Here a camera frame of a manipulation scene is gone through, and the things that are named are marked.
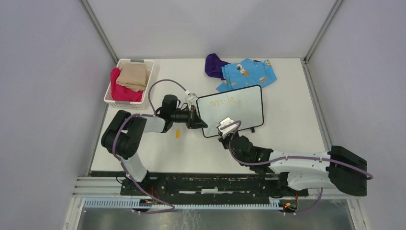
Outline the white whiteboard black frame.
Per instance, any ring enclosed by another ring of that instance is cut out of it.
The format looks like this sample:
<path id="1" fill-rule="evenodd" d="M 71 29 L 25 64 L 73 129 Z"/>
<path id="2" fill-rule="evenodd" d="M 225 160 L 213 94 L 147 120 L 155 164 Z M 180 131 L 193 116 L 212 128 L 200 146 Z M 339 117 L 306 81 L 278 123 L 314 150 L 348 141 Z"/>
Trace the white whiteboard black frame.
<path id="1" fill-rule="evenodd" d="M 217 127 L 228 117 L 242 122 L 239 130 L 264 124 L 262 88 L 259 85 L 202 96 L 196 103 L 200 118 L 208 125 L 202 129 L 206 138 L 217 136 Z"/>

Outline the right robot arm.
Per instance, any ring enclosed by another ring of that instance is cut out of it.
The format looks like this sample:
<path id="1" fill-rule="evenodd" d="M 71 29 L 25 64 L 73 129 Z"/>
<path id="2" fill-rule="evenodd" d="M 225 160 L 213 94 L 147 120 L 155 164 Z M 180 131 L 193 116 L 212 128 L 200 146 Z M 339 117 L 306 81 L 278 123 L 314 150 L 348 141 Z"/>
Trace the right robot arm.
<path id="1" fill-rule="evenodd" d="M 220 136 L 219 142 L 241 166 L 257 174 L 276 174 L 277 191 L 288 196 L 294 190 L 336 188 L 350 196 L 366 196 L 367 161 L 342 146 L 318 153 L 287 153 L 254 146 L 246 136 Z"/>

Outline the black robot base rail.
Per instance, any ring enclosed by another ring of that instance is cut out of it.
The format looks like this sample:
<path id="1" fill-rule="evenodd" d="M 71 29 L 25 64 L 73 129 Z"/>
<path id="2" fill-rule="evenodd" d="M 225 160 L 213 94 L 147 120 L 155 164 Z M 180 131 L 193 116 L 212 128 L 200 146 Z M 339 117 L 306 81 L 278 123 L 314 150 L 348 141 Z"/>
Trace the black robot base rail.
<path id="1" fill-rule="evenodd" d="M 123 171 L 116 174 L 122 196 L 140 196 L 142 208 L 254 207 L 272 199 L 308 196 L 283 185 L 276 174 L 210 174 L 149 172 L 135 184 Z"/>

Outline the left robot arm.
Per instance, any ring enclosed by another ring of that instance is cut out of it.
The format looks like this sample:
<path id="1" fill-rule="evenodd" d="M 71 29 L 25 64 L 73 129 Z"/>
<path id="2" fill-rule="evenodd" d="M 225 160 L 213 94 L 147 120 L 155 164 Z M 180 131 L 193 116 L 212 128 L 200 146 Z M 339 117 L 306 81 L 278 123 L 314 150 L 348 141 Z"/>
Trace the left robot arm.
<path id="1" fill-rule="evenodd" d="M 157 115 L 131 114 L 119 110 L 102 135 L 101 145 L 121 164 L 126 177 L 133 181 L 132 189 L 138 195 L 150 190 L 150 181 L 145 179 L 148 170 L 143 166 L 137 153 L 144 133 L 166 133 L 173 123 L 184 123 L 188 129 L 207 128 L 198 116 L 197 108 L 188 105 L 178 107 L 175 95 L 165 95 Z"/>

